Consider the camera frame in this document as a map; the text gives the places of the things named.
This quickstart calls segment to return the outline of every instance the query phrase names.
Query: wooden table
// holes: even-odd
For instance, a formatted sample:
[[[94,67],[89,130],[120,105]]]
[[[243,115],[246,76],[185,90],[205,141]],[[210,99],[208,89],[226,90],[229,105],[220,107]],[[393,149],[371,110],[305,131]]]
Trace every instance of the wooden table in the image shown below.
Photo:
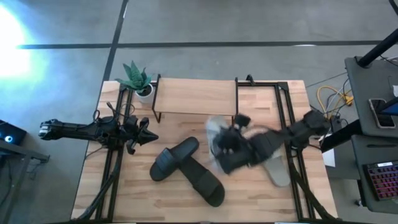
[[[310,110],[303,81],[287,81],[296,119],[301,119]],[[101,115],[110,114],[106,101],[116,103],[119,83],[105,82],[99,99]],[[150,119],[149,130],[159,139],[141,147],[131,156],[124,153],[114,211],[115,222],[291,222],[296,221],[292,191],[288,187],[276,187],[261,166],[244,168],[230,176],[217,173],[208,161],[208,145],[205,134],[207,115],[163,114],[156,123],[150,105],[142,105],[133,99],[134,114]],[[254,124],[264,124],[280,129],[280,119],[275,91],[271,87],[239,87],[239,112],[249,115]],[[177,170],[170,177],[154,182],[149,169],[157,155],[165,147],[173,147],[185,138],[195,136],[200,148],[193,157],[206,166],[223,183],[226,196],[218,208],[209,206],[188,180]],[[91,142],[87,153],[99,148]],[[78,217],[91,203],[100,189],[106,150],[90,156],[84,163],[72,218]],[[330,214],[337,217],[322,154],[308,147],[303,152],[310,188]],[[304,214],[307,214],[305,199],[300,198]],[[103,215],[106,215],[107,201]]]

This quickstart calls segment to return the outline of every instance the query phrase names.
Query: potted plant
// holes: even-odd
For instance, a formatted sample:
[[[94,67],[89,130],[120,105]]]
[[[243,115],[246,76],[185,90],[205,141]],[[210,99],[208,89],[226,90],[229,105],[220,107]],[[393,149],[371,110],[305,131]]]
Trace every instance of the potted plant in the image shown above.
[[[131,61],[131,66],[123,64],[129,80],[122,80],[116,78],[120,84],[126,85],[128,89],[134,90],[141,103],[152,103],[154,99],[154,87],[150,84],[151,77],[145,73],[145,68],[140,72],[134,63]]]

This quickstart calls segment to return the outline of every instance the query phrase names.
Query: wooden shelf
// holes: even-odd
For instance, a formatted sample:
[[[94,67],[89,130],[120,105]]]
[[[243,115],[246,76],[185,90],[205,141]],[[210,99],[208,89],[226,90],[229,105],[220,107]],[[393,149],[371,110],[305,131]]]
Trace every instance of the wooden shelf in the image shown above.
[[[156,112],[236,114],[235,81],[160,78],[157,88]]]

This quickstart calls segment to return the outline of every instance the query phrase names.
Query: phone screen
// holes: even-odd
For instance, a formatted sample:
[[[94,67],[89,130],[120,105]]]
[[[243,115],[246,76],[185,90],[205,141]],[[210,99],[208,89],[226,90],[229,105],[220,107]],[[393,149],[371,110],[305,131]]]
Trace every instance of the phone screen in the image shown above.
[[[372,107],[374,109],[373,113],[376,112],[377,120],[379,121],[380,126],[386,128],[395,127],[394,121],[392,120],[390,115],[378,114],[377,112],[386,104],[385,100],[370,100]]]

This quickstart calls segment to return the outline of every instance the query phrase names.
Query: white pot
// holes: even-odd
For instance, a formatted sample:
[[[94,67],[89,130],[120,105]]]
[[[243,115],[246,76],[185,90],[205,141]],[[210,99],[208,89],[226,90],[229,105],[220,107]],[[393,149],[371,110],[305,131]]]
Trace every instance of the white pot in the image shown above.
[[[136,96],[138,97],[138,100],[141,103],[153,103],[154,102],[154,87],[149,84],[150,86],[150,93],[147,96],[140,96],[137,92],[136,92]]]

